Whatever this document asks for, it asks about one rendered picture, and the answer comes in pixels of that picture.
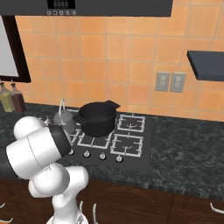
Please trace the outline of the yellow oil bottle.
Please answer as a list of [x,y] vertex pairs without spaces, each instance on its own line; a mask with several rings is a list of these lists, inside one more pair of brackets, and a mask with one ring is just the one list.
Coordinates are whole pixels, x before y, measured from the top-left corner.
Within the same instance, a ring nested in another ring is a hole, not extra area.
[[0,101],[5,112],[13,112],[15,110],[11,99],[11,91],[5,87],[3,82],[0,82]]

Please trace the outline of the black cooking pot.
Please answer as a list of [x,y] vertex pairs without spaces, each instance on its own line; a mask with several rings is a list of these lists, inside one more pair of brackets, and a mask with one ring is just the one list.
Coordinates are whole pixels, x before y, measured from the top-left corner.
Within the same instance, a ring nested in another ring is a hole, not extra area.
[[105,137],[115,128],[118,108],[120,105],[111,100],[90,102],[82,106],[73,119],[86,135]]

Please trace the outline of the black gas hob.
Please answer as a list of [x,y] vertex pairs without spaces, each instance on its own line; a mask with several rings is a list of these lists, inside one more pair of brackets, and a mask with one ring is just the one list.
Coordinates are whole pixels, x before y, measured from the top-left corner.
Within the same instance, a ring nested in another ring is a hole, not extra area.
[[[79,123],[71,135],[74,154],[66,156],[73,163],[85,165],[104,165],[147,172],[151,160],[151,125],[152,116],[116,112],[115,128],[107,136],[91,137],[86,135]],[[90,157],[83,157],[89,151]],[[100,160],[104,153],[107,158]],[[122,162],[117,163],[116,157],[122,156]]]

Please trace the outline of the grey wall socket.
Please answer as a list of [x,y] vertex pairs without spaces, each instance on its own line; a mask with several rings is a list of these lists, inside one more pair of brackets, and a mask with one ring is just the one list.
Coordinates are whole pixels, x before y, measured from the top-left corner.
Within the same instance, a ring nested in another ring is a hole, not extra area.
[[170,72],[157,72],[156,90],[167,92],[170,82]]
[[171,77],[170,91],[182,93],[185,85],[186,73],[173,73]]

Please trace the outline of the dark red bottle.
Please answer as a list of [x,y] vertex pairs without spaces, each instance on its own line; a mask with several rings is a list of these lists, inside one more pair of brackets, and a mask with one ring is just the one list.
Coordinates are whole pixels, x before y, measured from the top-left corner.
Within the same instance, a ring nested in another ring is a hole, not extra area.
[[11,86],[12,86],[11,99],[13,101],[15,111],[25,112],[26,106],[22,92],[17,89],[16,84],[14,82],[11,83]]

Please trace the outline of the grey kettle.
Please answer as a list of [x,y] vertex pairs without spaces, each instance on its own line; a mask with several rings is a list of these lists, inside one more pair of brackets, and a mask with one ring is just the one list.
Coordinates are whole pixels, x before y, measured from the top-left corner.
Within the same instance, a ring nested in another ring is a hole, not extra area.
[[65,99],[62,98],[59,105],[59,111],[54,115],[52,124],[59,125],[69,134],[73,134],[76,129],[76,123],[73,117],[73,114],[65,107]]

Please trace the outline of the dark wood cupboard door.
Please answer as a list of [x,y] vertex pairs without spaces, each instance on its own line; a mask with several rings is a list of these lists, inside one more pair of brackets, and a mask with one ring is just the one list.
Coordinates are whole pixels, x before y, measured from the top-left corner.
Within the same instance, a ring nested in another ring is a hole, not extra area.
[[89,205],[98,224],[167,224],[173,193],[90,179]]
[[175,194],[167,224],[224,224],[224,214],[213,211],[210,204],[224,211],[224,201]]
[[0,224],[46,224],[53,216],[51,198],[33,198],[28,182],[0,179]]

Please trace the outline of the dark grey wall shelf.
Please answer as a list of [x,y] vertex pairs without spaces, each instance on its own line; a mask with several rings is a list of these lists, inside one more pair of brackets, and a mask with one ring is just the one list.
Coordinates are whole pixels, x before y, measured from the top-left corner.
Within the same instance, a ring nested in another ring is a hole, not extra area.
[[187,58],[198,81],[224,81],[224,52],[188,51]]

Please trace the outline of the dark framed window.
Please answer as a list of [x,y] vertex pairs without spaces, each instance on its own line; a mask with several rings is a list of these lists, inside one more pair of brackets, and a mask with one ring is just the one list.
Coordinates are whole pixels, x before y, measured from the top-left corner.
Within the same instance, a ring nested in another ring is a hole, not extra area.
[[32,81],[14,16],[0,16],[0,79]]

